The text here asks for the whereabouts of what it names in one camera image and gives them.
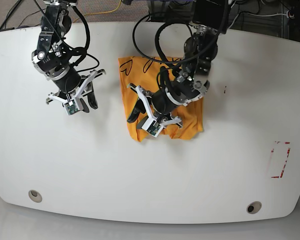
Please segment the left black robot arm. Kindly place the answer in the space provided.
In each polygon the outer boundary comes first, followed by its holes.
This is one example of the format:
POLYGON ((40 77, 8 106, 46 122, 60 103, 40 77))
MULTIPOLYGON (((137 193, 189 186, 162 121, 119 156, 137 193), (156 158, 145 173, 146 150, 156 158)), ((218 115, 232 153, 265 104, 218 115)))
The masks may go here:
POLYGON ((129 124, 144 114, 137 128, 154 137, 169 125, 183 126, 182 119, 173 116, 172 112, 207 94, 211 63, 218 53, 219 35, 227 32, 231 4, 229 0, 195 0, 190 21, 173 19, 157 30, 154 44, 160 57, 157 62, 162 64, 156 76, 158 90, 151 92, 140 85, 128 84, 137 94, 137 101, 127 118, 129 124), (160 45, 162 31, 174 24, 184 24, 196 30, 185 41, 184 56, 179 61, 168 60, 160 45))

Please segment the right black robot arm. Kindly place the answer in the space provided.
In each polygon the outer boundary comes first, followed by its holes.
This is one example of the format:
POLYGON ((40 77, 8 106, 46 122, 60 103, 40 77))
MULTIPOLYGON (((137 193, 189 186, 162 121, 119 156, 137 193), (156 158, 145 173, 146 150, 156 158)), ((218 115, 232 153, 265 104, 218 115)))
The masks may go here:
POLYGON ((41 32, 37 47, 31 54, 35 69, 43 74, 48 81, 54 82, 58 91, 49 93, 46 104, 58 101, 67 115, 78 112, 89 113, 96 110, 98 102, 95 97, 93 80, 106 73, 104 69, 97 70, 95 66, 87 68, 88 75, 75 68, 86 58, 96 60, 88 53, 91 43, 91 33, 85 17, 77 8, 75 0, 46 0, 46 9, 40 22, 41 32), (65 42, 65 35, 72 26, 68 9, 72 8, 82 21, 85 30, 85 45, 72 47, 65 42))

